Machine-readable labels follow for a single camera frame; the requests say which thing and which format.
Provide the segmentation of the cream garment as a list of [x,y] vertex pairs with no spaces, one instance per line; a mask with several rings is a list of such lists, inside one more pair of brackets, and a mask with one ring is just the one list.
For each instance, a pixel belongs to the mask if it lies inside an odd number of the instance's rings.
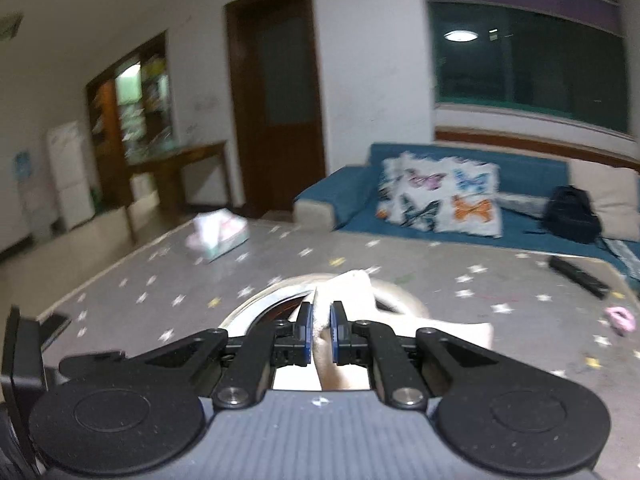
[[[347,318],[349,312],[344,306]],[[276,371],[273,388],[276,390],[321,391],[321,390],[368,390],[369,375],[365,368],[357,365],[337,366],[332,361],[329,322],[319,323],[312,310],[311,363],[305,367],[286,366]],[[494,328],[489,323],[449,323],[431,318],[381,313],[376,320],[356,314],[355,321],[378,322],[390,326],[398,336],[412,337],[420,328],[436,328],[452,336],[476,344],[485,349],[492,347]]]

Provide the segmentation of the round induction cooktop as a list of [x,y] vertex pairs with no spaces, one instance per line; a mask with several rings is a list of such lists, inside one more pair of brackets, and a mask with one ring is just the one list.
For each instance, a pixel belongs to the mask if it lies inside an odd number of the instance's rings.
[[322,324],[329,322],[329,308],[340,300],[349,312],[349,319],[356,314],[376,320],[381,313],[428,318],[426,305],[416,296],[398,285],[376,280],[363,270],[343,274],[314,273],[286,278],[277,284],[255,292],[234,309],[218,325],[232,336],[244,335],[260,318],[276,312],[276,307],[294,301],[297,308],[303,300],[314,306],[314,316]]

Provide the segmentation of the grey star tablecloth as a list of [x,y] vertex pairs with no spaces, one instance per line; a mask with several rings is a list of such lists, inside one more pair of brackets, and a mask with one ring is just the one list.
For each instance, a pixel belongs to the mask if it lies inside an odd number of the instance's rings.
[[607,479],[639,474],[639,336],[620,335],[608,308],[637,312],[623,274],[608,262],[574,257],[611,289],[598,299],[548,266],[548,252],[322,233],[254,222],[247,240],[216,260],[191,247],[182,226],[96,274],[54,306],[70,325],[44,362],[77,353],[138,354],[224,327],[245,333],[260,318],[291,316],[308,300],[325,334],[329,307],[383,321],[409,335],[448,330],[480,346],[574,380],[597,393],[612,416],[599,460]]

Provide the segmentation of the tissue box with pink pack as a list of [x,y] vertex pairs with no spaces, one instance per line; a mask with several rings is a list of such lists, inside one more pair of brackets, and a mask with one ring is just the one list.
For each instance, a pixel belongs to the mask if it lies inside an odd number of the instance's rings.
[[186,238],[186,247],[207,262],[228,254],[250,236],[248,221],[228,209],[198,214],[192,223],[194,232]]

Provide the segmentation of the blue sofa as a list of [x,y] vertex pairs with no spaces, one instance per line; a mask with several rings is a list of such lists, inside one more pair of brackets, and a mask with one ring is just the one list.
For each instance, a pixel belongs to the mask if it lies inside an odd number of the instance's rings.
[[573,218],[544,224],[562,191],[580,191],[571,159],[375,143],[361,166],[346,166],[301,192],[294,220],[306,228],[380,234],[597,258],[639,277],[638,240],[602,232],[588,242]]

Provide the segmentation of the butterfly print pillow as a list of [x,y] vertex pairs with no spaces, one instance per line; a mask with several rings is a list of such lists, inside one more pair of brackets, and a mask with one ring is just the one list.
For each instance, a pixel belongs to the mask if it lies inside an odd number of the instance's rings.
[[382,162],[376,216],[421,232],[499,238],[499,183],[492,162],[405,152]]

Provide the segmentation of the wooden side table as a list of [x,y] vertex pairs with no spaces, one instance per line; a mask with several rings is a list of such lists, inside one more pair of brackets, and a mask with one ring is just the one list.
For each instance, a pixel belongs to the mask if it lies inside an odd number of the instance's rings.
[[166,214],[182,214],[191,205],[186,200],[182,170],[186,166],[216,158],[224,175],[225,207],[232,207],[230,171],[226,155],[226,142],[187,145],[158,153],[136,155],[127,159],[129,173],[152,174],[160,199],[160,209]]

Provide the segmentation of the white refrigerator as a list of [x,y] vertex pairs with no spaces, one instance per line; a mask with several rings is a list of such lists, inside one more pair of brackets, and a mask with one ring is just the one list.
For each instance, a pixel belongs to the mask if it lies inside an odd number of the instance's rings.
[[90,221],[94,210],[82,137],[76,122],[68,122],[47,133],[49,164],[58,209],[66,230]]

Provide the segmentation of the black remote control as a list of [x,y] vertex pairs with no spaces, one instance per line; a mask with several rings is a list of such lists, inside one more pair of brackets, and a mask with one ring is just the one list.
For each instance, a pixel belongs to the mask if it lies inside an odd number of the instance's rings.
[[611,287],[595,278],[588,272],[578,268],[573,263],[568,262],[557,256],[551,256],[548,259],[548,267],[554,272],[559,273],[568,278],[571,282],[579,285],[581,288],[590,292],[592,296],[603,300],[611,290]]

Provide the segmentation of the black backpack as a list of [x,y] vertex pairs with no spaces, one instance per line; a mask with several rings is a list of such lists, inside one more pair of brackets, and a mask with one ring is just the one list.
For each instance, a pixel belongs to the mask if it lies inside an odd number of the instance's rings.
[[588,193],[571,185],[552,191],[540,224],[554,236],[580,244],[594,243],[602,232]]

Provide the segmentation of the pink hair scrunchie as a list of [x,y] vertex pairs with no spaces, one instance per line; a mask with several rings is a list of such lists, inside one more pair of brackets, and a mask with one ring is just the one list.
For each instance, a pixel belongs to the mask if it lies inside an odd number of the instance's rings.
[[636,318],[625,307],[608,307],[605,309],[605,315],[613,330],[620,335],[631,334],[637,329]]

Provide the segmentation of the wooden display cabinet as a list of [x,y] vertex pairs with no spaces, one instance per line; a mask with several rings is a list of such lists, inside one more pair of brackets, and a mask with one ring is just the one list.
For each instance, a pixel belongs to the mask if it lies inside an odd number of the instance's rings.
[[134,201],[128,162],[170,136],[166,34],[112,63],[86,84],[85,92],[100,202],[128,205]]

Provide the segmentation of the dark wooden door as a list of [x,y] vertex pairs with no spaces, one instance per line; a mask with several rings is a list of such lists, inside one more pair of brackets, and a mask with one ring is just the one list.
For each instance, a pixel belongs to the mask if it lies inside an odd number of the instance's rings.
[[235,0],[224,10],[244,209],[290,211],[326,176],[314,6]]

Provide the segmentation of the beige cushion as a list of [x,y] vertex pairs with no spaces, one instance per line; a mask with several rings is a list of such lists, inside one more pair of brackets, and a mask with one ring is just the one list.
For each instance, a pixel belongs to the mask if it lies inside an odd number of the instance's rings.
[[615,168],[571,159],[570,184],[585,191],[602,226],[612,240],[639,240],[639,176],[630,168]]

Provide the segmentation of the dark window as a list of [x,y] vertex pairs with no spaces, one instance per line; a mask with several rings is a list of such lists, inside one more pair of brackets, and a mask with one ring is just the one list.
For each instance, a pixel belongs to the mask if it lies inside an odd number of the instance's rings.
[[625,133],[623,39],[505,6],[430,5],[437,99],[522,110]]

